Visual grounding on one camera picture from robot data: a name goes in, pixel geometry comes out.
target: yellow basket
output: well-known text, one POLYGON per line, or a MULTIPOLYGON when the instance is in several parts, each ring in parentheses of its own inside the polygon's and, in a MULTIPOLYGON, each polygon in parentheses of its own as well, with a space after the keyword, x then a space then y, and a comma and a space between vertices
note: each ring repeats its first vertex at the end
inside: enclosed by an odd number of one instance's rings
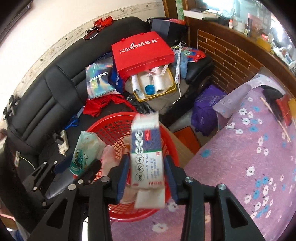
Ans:
POLYGON ((173 93, 174 91, 176 91, 177 87, 176 87, 176 84, 175 84, 174 78, 173 78, 172 73, 171 73, 171 71, 169 70, 169 68, 167 68, 166 72, 168 73, 168 77, 169 77, 169 79, 170 79, 171 82, 172 82, 171 87, 168 88, 168 90, 167 90, 166 92, 162 93, 162 94, 154 94, 154 95, 146 95, 146 94, 144 94, 145 99, 140 99, 140 98, 138 97, 138 95, 136 94, 136 92, 134 92, 137 101, 139 101, 139 102, 143 102, 143 101, 151 100, 151 99, 157 98, 157 97, 159 97, 159 96, 163 96, 163 95, 166 95, 166 94, 169 94, 169 93, 173 93))

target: white wall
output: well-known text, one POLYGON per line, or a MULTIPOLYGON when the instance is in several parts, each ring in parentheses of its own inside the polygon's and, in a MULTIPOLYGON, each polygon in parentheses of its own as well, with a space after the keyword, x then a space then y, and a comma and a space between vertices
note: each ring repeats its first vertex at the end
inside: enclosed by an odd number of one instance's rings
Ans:
MULTIPOLYGON (((59 39, 97 16, 151 2, 159 0, 34 0, 0 45, 0 116, 26 72, 59 39)), ((164 10, 153 15, 163 17, 164 10)))

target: brick pattern panel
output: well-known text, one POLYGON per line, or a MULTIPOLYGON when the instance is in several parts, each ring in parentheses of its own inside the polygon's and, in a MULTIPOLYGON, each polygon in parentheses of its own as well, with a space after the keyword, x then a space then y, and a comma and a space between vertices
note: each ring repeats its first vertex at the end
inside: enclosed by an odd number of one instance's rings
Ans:
POLYGON ((201 30, 197 31, 197 47, 213 58, 213 80, 227 93, 249 81, 262 67, 246 52, 201 30))

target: purple bag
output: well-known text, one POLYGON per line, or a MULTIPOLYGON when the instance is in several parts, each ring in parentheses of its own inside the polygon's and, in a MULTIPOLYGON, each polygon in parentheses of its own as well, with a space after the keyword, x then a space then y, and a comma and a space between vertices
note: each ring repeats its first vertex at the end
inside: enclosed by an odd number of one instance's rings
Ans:
POLYGON ((226 94, 214 85, 210 85, 194 101, 191 124, 196 132, 201 132, 204 136, 211 134, 217 126, 217 115, 213 105, 224 98, 226 94))

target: blue gripper pad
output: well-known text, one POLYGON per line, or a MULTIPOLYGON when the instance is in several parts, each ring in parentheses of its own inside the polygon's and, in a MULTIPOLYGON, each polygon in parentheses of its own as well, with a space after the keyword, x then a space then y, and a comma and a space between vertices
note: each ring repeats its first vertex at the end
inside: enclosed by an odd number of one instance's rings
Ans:
POLYGON ((123 168, 122 168, 122 173, 119 178, 118 186, 117 186, 117 197, 116 197, 117 203, 119 203, 120 200, 122 199, 124 188, 126 186, 126 179, 128 177, 128 171, 129 171, 129 165, 130 165, 130 159, 129 159, 128 155, 124 155, 122 157, 121 162, 120 162, 120 166, 121 165, 123 165, 123 168))
POLYGON ((170 193, 172 195, 172 199, 175 201, 175 203, 178 203, 178 195, 177 195, 177 183, 175 181, 175 178, 173 176, 173 172, 171 169, 171 165, 173 164, 173 160, 170 155, 165 156, 164 161, 164 168, 165 168, 165 174, 167 176, 168 185, 170 187, 170 193))

